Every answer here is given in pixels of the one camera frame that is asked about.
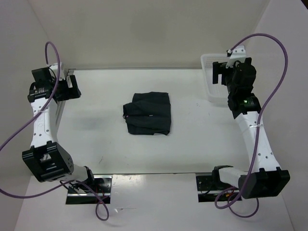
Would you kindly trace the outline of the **dark navy shorts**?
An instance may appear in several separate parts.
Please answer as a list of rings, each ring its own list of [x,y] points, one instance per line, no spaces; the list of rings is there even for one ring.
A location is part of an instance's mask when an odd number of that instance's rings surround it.
[[[123,118],[132,135],[168,135],[171,128],[171,104],[167,92],[135,93],[132,102],[123,105]]]

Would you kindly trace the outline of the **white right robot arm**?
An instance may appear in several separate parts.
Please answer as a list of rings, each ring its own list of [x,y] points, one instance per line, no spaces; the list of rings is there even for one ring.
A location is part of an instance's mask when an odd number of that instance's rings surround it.
[[[244,199],[277,196],[290,180],[288,170],[282,170],[267,138],[262,108],[252,92],[257,71],[252,59],[227,63],[213,63],[213,84],[222,77],[228,90],[228,107],[240,127],[250,166],[247,172],[233,166],[217,166],[212,171],[211,184],[216,189],[230,185],[238,189]]]

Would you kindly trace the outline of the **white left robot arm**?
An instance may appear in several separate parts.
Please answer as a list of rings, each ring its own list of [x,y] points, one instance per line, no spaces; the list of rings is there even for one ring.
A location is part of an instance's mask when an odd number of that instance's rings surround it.
[[[76,77],[68,75],[62,65],[32,70],[34,82],[27,96],[37,119],[33,138],[22,159],[39,182],[71,181],[75,189],[89,193],[96,187],[92,171],[73,163],[71,155],[58,143],[61,103],[80,98]]]

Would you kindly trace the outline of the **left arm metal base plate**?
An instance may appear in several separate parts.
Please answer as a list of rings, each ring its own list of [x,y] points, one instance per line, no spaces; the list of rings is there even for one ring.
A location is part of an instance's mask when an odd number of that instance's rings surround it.
[[[98,197],[105,204],[111,201],[112,175],[94,175],[94,183],[90,185],[91,191],[80,184],[68,184],[66,205],[91,205],[99,202]]]

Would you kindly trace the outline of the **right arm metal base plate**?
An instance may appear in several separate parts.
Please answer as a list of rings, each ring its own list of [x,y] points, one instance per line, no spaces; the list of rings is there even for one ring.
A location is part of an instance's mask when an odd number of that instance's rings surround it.
[[[199,203],[214,202],[221,191],[231,187],[226,183],[214,183],[211,173],[196,173],[195,178]]]

